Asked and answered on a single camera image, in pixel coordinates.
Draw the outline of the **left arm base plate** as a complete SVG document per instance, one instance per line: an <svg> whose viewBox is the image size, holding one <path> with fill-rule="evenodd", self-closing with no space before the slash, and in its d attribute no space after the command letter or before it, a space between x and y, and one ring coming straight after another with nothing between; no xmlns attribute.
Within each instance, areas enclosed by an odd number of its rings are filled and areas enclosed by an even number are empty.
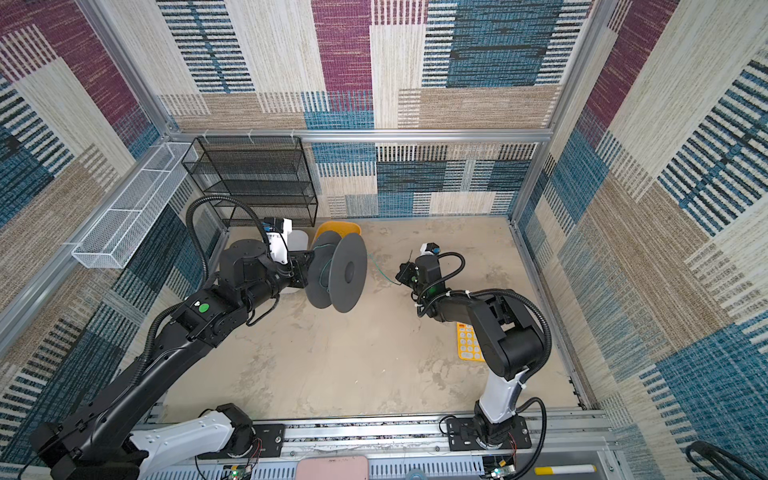
<svg viewBox="0 0 768 480"><path fill-rule="evenodd" d="M254 424L248 432L235 432L223 450L198 456L200 460L255 460L281 455L286 425Z"/></svg>

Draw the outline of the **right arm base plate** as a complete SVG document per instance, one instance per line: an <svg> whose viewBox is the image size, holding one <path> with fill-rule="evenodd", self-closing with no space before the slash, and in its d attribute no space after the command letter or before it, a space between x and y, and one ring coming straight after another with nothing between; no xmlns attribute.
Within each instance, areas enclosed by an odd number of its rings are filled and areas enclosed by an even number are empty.
<svg viewBox="0 0 768 480"><path fill-rule="evenodd" d="M502 423L486 424L480 417L461 418L449 415L441 418L438 429L448 438L451 451L529 449L530 430L521 416Z"/></svg>

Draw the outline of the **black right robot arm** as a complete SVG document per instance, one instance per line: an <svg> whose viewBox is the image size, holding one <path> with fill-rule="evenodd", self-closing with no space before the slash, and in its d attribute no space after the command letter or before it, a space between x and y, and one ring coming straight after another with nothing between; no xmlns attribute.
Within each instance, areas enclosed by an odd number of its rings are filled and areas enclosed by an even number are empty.
<svg viewBox="0 0 768 480"><path fill-rule="evenodd" d="M522 425L517 402L528 380L548 362L553 340L542 312L512 289L474 292L446 282L466 265L457 252L425 252L402 263L396 281L411 290L419 317L470 326L490 373L472 417L474 448L499 448Z"/></svg>

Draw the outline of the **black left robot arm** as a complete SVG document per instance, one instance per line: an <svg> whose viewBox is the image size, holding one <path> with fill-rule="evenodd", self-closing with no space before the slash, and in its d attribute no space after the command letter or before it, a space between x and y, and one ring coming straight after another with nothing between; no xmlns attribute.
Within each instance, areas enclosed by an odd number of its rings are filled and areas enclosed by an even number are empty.
<svg viewBox="0 0 768 480"><path fill-rule="evenodd" d="M249 453L256 431L233 404L188 422L140 432L145 412L195 363L241 325L260 321L255 310L277 303L282 290L304 288L316 254L288 251L277 257L258 215L243 201L221 194L193 201L187 229L199 256L205 253L194 228L195 211L206 203L242 208L259 230L257 239L225 249L216 272L203 271L202 287L163 310L150 324L142 353L78 412L59 423L42 423L30 437L37 457L54 479L144 479L186 458L210 452Z"/></svg>

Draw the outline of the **grey perforated cable spool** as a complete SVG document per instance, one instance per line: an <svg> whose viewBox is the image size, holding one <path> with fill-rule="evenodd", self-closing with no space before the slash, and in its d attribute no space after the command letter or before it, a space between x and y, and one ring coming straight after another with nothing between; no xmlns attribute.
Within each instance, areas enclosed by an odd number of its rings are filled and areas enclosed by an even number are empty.
<svg viewBox="0 0 768 480"><path fill-rule="evenodd" d="M367 249L359 233L342 237L335 231L320 234L312 246L305 293L318 309L350 312L361 298L367 276Z"/></svg>

